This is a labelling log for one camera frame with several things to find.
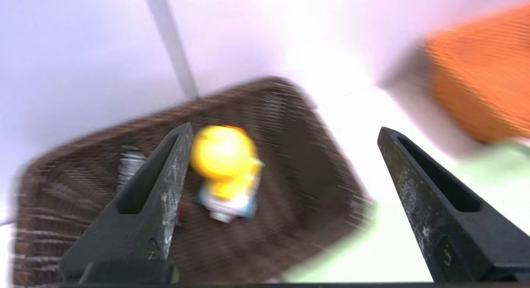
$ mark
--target screw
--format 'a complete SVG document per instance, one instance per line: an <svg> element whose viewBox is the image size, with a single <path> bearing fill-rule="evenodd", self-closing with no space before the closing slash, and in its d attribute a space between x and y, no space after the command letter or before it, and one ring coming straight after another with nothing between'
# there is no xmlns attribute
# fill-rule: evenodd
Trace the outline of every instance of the screw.
<svg viewBox="0 0 530 288"><path fill-rule="evenodd" d="M447 266L451 266L451 263L453 263L451 253L449 253L447 250L443 250L443 263L445 263Z"/></svg>

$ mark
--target yellow duck toy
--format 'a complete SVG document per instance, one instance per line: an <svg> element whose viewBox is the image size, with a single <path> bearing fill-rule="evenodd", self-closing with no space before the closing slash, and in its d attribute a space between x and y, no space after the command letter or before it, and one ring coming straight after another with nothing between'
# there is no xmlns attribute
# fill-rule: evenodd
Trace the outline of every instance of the yellow duck toy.
<svg viewBox="0 0 530 288"><path fill-rule="evenodd" d="M254 215L263 163L244 130L231 126L202 129L195 137L190 163L206 178L198 201L212 218L229 223L237 216Z"/></svg>

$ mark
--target orange object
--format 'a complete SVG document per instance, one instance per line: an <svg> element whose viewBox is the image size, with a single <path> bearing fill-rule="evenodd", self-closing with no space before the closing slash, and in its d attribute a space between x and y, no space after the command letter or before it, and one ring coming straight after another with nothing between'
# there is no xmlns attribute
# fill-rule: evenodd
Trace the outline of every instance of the orange object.
<svg viewBox="0 0 530 288"><path fill-rule="evenodd" d="M530 5L428 39L439 103L472 137L530 137Z"/></svg>

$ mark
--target brown wicker basket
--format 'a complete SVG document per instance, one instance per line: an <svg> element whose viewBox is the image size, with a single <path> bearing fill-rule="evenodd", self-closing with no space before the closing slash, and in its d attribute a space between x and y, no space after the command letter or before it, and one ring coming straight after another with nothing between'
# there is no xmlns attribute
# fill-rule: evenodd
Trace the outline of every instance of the brown wicker basket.
<svg viewBox="0 0 530 288"><path fill-rule="evenodd" d="M252 220L212 220L195 204L202 179L184 184L186 214L170 259L183 283L263 282L365 222L365 194L323 124L289 82L267 78L133 120L53 149L30 165L19 197L14 282L60 282L57 263L113 198L121 142L147 156L191 122L244 128L265 163Z"/></svg>
<svg viewBox="0 0 530 288"><path fill-rule="evenodd" d="M472 137L530 137L530 5L433 36L433 90Z"/></svg>

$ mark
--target white surface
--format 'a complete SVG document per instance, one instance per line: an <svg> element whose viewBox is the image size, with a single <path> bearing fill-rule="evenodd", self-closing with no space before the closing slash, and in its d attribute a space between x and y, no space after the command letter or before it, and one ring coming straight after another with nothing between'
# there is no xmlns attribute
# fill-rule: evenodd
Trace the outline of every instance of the white surface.
<svg viewBox="0 0 530 288"><path fill-rule="evenodd" d="M278 74L318 103L421 70L427 33L522 1L169 0L201 94Z"/></svg>
<svg viewBox="0 0 530 288"><path fill-rule="evenodd" d="M0 226L0 286L11 287L13 267L11 265L15 224Z"/></svg>
<svg viewBox="0 0 530 288"><path fill-rule="evenodd" d="M182 101L144 0L0 0L0 224L21 165Z"/></svg>
<svg viewBox="0 0 530 288"><path fill-rule="evenodd" d="M448 170L482 148L456 126L426 88L409 82L355 92L321 104L318 112L377 202L399 201L377 146L381 127L409 137Z"/></svg>

